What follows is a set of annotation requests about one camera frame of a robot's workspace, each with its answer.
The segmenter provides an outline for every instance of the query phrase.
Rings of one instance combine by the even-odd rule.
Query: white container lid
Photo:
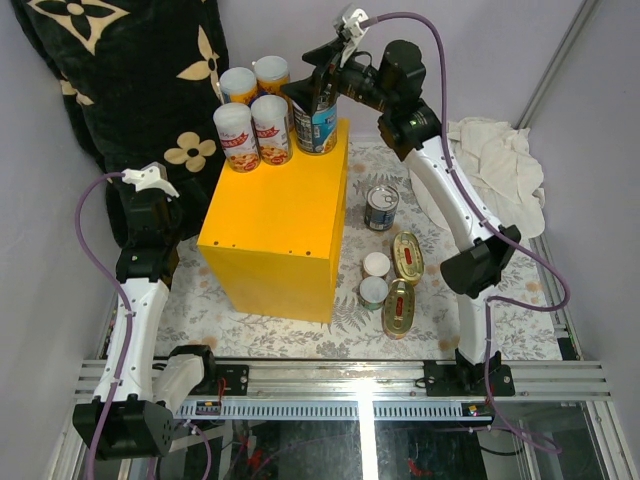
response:
[[[269,55],[255,62],[253,71],[260,80],[273,82],[289,74],[289,65],[284,58]]]
[[[389,294],[387,282],[380,277],[367,277],[360,283],[360,296],[369,303],[382,303]]]
[[[384,253],[373,252],[365,257],[363,267],[368,275],[384,277],[391,270],[391,260]]]
[[[213,123],[217,127],[230,128],[246,125],[249,122],[251,122],[251,109],[244,103],[226,103],[213,112]]]
[[[250,92],[256,85],[256,76],[244,67],[230,68],[220,77],[220,88],[230,95]]]
[[[277,95],[263,95],[251,105],[251,115],[257,120],[284,118],[288,112],[287,101]]]

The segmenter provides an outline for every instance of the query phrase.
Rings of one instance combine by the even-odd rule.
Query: gold tin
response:
[[[393,340],[404,337],[413,325],[413,313],[416,309],[416,295],[413,285],[403,278],[391,282],[389,295],[382,310],[382,328]]]
[[[415,287],[424,274],[424,260],[416,236],[411,232],[398,233],[393,239],[391,253],[396,275]]]

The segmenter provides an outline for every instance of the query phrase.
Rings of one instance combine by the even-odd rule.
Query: black mounting bracket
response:
[[[484,364],[471,365],[458,350],[455,364],[425,361],[424,383],[429,397],[487,395]],[[489,361],[489,383],[494,397],[513,397],[516,394],[511,368],[502,364],[500,352],[496,352]]]

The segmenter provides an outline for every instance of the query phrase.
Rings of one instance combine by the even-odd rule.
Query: metal can top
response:
[[[396,208],[399,201],[400,195],[398,195],[396,189],[388,185],[378,185],[367,193],[367,202],[372,207],[383,212]]]

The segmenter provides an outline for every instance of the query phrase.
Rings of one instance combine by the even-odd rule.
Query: can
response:
[[[391,253],[396,275],[415,287],[424,274],[422,250],[416,236],[411,232],[398,233],[393,239]]]
[[[338,108],[329,104],[329,91],[320,97],[318,110],[310,117],[293,102],[293,120],[300,150],[311,154],[329,153],[338,140]]]
[[[283,165],[293,154],[287,109],[287,102],[275,95],[260,97],[251,105],[260,157],[269,165]]]
[[[382,252],[372,252],[362,262],[362,274],[364,278],[367,277],[380,277],[386,278],[387,274],[391,270],[391,262]]]
[[[222,74],[219,83],[224,103],[251,105],[258,98],[258,82],[248,68],[230,68]]]
[[[227,103],[213,113],[220,144],[229,166],[250,172],[260,165],[260,154],[251,124],[251,109],[242,103]]]
[[[378,185],[367,192],[364,223],[371,230],[383,232],[393,226],[400,195],[395,188]]]
[[[387,282],[380,277],[367,277],[360,282],[360,304],[367,310],[378,310],[389,293]]]
[[[282,85],[289,83],[289,64],[282,57],[268,55],[253,62],[253,71],[258,79],[258,90],[263,95],[277,95],[287,101],[289,130],[293,130],[293,105],[291,100],[282,93]]]
[[[403,278],[396,278],[389,287],[389,295],[382,310],[382,329],[393,340],[400,340],[413,325],[416,295],[413,286]]]

